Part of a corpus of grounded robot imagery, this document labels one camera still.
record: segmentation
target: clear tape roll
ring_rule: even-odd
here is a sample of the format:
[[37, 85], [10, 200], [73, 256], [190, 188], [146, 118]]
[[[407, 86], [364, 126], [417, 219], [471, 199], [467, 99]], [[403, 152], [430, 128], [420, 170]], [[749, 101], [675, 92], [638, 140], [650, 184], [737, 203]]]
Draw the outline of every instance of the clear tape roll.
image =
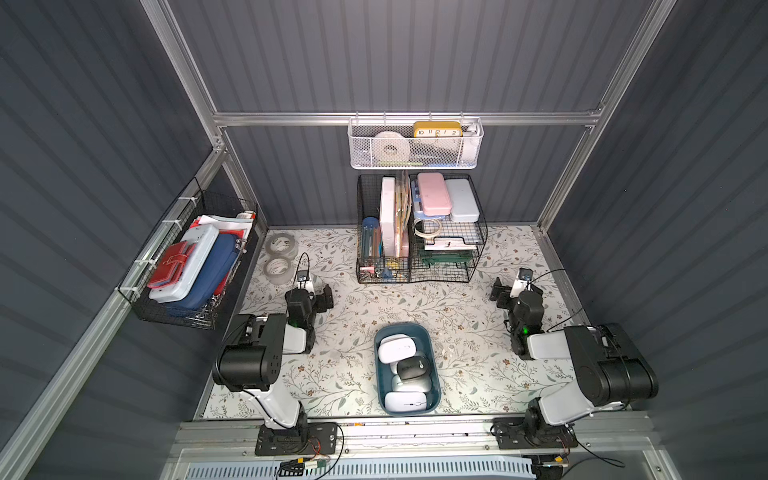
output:
[[383, 131], [371, 140], [373, 157], [382, 164], [407, 163], [411, 158], [411, 144], [396, 131]]
[[274, 257], [264, 264], [264, 276], [273, 285], [283, 285], [293, 280], [293, 265], [290, 258]]
[[[422, 225], [422, 229], [426, 230], [427, 222], [436, 223], [435, 231], [433, 231], [433, 232], [422, 232], [422, 231], [419, 231], [418, 228], [416, 228], [418, 225]], [[440, 220], [437, 220], [436, 218], [425, 218], [424, 220], [417, 220], [413, 224], [413, 233], [415, 233], [417, 237], [426, 238], [426, 239], [435, 238], [441, 232], [442, 232], [442, 222]]]
[[288, 233], [275, 233], [264, 244], [264, 250], [270, 257], [286, 257], [291, 260], [299, 253], [299, 244], [296, 238]]

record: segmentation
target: gray corrugated wall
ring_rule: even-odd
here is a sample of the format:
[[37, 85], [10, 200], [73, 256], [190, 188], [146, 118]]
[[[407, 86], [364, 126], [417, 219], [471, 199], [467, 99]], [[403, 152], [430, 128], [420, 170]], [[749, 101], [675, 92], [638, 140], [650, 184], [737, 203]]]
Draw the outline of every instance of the gray corrugated wall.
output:
[[[346, 127], [229, 127], [270, 226], [357, 222]], [[488, 221], [535, 222], [583, 127], [487, 127], [470, 174]]]
[[648, 0], [171, 0], [218, 111], [597, 107]]
[[[210, 143], [138, 2], [0, 2], [0, 78], [4, 445]], [[127, 319], [31, 477], [156, 475], [214, 343]]]
[[[171, 0], [218, 111], [596, 108], [648, 0]], [[346, 132], [229, 128], [272, 226], [356, 222]], [[579, 127], [488, 127], [489, 221], [536, 221]]]
[[762, 478], [768, 2], [680, 0], [550, 235], [590, 319], [656, 370], [685, 478]]

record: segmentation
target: red wallet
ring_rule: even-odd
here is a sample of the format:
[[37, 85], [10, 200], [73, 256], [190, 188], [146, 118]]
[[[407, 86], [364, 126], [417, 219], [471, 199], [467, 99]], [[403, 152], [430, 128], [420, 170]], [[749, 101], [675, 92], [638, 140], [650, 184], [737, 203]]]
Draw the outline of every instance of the red wallet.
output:
[[166, 285], [172, 285], [179, 281], [181, 272], [184, 270], [184, 264], [187, 262], [190, 253], [194, 250], [195, 243], [187, 248], [187, 242], [174, 243], [157, 263], [157, 269], [152, 278], [149, 279], [147, 286], [149, 288], [160, 288]]

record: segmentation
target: ventilation grille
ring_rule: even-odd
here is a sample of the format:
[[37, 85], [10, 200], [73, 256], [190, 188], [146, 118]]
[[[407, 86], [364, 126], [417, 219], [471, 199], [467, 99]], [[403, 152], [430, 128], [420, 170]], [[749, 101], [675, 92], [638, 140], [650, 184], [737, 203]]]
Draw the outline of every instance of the ventilation grille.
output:
[[[274, 480], [280, 462], [199, 462], [190, 465], [187, 480]], [[301, 478], [316, 478], [325, 468], [306, 470]], [[528, 458], [503, 455], [341, 460], [324, 478], [536, 478]]]

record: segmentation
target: floral tablecloth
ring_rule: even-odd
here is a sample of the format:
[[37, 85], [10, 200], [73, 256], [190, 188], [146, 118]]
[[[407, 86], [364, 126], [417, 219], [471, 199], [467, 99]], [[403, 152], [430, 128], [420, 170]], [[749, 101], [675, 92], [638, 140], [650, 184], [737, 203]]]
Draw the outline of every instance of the floral tablecloth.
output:
[[[489, 227], [488, 243], [470, 283], [360, 285], [355, 277], [356, 230], [285, 230], [311, 272], [333, 288], [335, 306], [316, 320], [309, 355], [283, 357], [281, 380], [309, 416], [384, 415], [375, 384], [373, 338], [389, 323], [416, 322], [432, 337], [442, 383], [436, 413], [524, 412], [528, 402], [570, 382], [568, 360], [523, 361], [509, 346], [502, 311], [488, 301], [494, 278], [511, 284], [518, 268], [549, 270], [530, 227]], [[272, 230], [268, 234], [278, 233]], [[243, 313], [285, 311], [290, 283], [275, 286], [258, 259]], [[568, 316], [552, 275], [536, 282], [545, 292], [545, 326]], [[256, 418], [251, 402], [214, 386], [204, 418]]]

